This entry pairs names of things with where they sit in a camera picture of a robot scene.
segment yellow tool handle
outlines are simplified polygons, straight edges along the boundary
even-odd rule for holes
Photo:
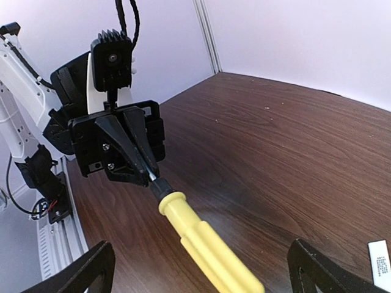
[[[264,293],[263,285],[231,251],[214,229],[197,216],[182,192],[159,204],[181,237],[181,243],[220,293]]]

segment robotic arm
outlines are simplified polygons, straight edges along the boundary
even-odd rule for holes
[[[29,212],[9,197],[23,212],[39,217],[50,204],[56,203],[49,215],[57,222],[69,215],[66,186],[52,173],[54,161],[45,146],[39,144],[24,121],[15,98],[29,112],[35,125],[43,131],[51,121],[49,113],[62,106],[53,87],[33,69],[32,62],[18,41],[20,27],[12,23],[0,27],[0,132],[4,136],[16,166],[30,188],[37,189],[45,198],[41,211]]]

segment white robotic arm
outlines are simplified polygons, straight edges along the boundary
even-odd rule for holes
[[[27,109],[39,130],[47,126],[52,109],[62,106],[56,92],[40,76],[34,77],[29,70],[35,68],[22,50],[16,35],[0,35],[0,81]]]
[[[37,151],[38,140],[32,135],[10,90],[0,81],[0,133],[6,138],[15,162],[24,163]]]

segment cable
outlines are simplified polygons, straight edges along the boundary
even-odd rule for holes
[[[0,187],[0,190],[1,190],[2,196],[4,197],[4,203],[5,203],[4,208],[6,208],[8,206],[8,196],[3,188]]]
[[[48,212],[58,203],[58,200],[52,201],[51,204],[48,207]]]
[[[5,36],[3,35],[0,35],[0,38],[5,41]],[[27,60],[22,56],[22,54],[20,54],[20,52],[18,51],[18,48],[16,48],[10,41],[6,42],[6,44],[8,46],[10,46],[11,48],[11,51],[15,53],[15,55],[17,56],[17,58],[19,58],[19,60],[22,62],[22,64],[27,68],[27,70],[33,75],[33,77],[37,80],[37,82],[40,82],[41,84],[43,84],[45,87],[48,87],[49,89],[52,89],[54,90],[54,87],[47,81],[45,81],[29,64],[29,62],[27,62]]]
[[[24,212],[25,214],[29,214],[29,215],[40,215],[41,212],[30,212],[24,208],[22,208],[20,205],[18,205],[18,203],[15,201],[15,199],[13,198],[13,195],[11,194],[11,190],[10,190],[10,169],[11,169],[11,163],[12,163],[12,154],[10,154],[10,159],[8,160],[8,166],[7,166],[7,173],[5,174],[5,184],[7,186],[7,192],[8,192],[8,196],[10,197],[11,201],[14,203],[14,205],[22,212]]]
[[[132,50],[136,46],[137,40],[139,39],[140,33],[140,14],[139,9],[137,8],[137,4],[135,0],[130,0],[130,5],[132,6],[134,13],[134,20],[136,22],[136,26],[134,28],[134,37],[132,41]],[[125,12],[123,11],[122,0],[115,0],[115,7],[118,13],[118,19],[120,21],[121,30],[124,31],[125,35],[128,35],[126,31],[126,21],[125,21]]]

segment wood grain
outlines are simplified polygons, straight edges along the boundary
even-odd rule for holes
[[[301,237],[370,280],[367,243],[391,240],[391,114],[340,96],[220,73],[161,106],[161,174],[254,272],[291,292]],[[90,246],[117,254],[113,292],[215,292],[148,189],[82,178],[70,163]]]

